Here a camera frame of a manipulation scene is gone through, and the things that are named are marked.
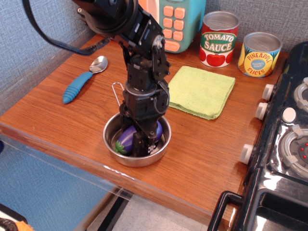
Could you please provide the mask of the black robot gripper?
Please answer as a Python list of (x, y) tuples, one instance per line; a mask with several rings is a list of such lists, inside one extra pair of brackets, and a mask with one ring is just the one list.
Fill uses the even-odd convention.
[(148, 91), (138, 90), (130, 84), (125, 85), (124, 100), (119, 107), (121, 131), (135, 126), (133, 134), (133, 157), (149, 156), (156, 148), (157, 121), (169, 106), (169, 91), (166, 84), (150, 87)]

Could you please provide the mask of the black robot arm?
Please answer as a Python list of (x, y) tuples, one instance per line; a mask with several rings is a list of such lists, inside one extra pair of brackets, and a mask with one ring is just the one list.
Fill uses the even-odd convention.
[(89, 28), (123, 49), (128, 75), (119, 107), (122, 130), (134, 126), (132, 156), (148, 156), (169, 106), (170, 63), (161, 26), (136, 0), (76, 0)]

